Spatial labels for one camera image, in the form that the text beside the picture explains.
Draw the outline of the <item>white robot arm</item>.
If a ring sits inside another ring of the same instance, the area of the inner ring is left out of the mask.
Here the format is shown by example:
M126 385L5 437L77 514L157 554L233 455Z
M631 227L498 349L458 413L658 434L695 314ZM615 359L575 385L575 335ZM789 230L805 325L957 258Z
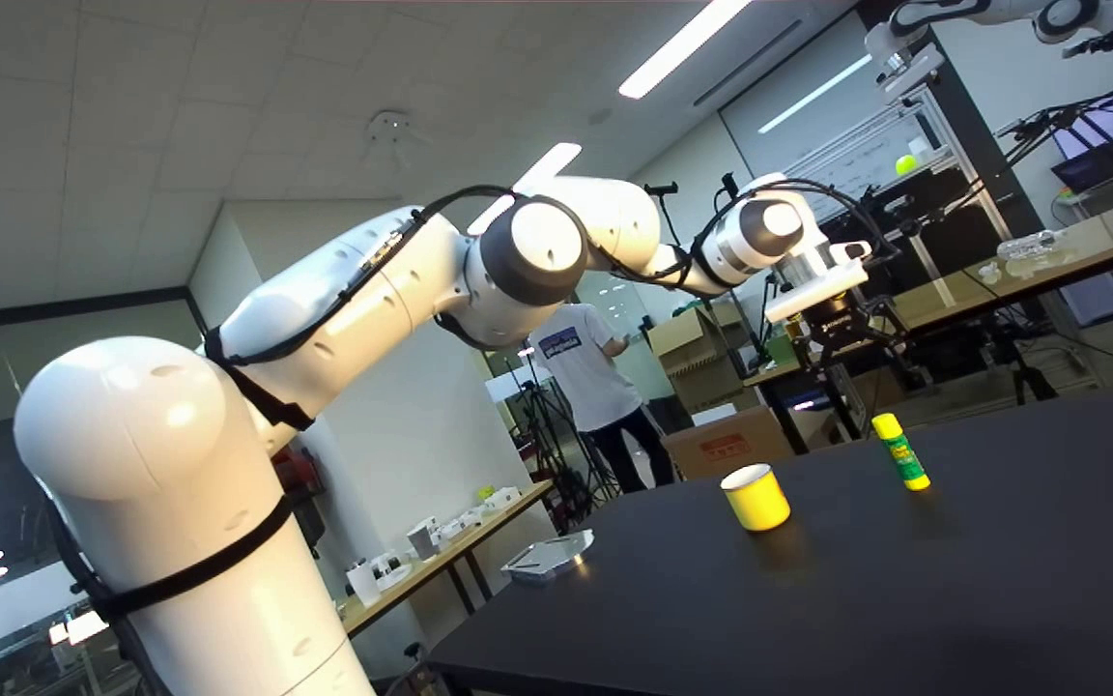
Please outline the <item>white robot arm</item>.
M270 276L202 339L99 335L38 368L12 442L60 559L161 696L376 696L274 455L412 331L471 349L541 328L586 276L717 296L766 269L772 325L869 279L881 230L823 230L829 190L761 175L673 242L645 185L503 185L471 230L399 203Z

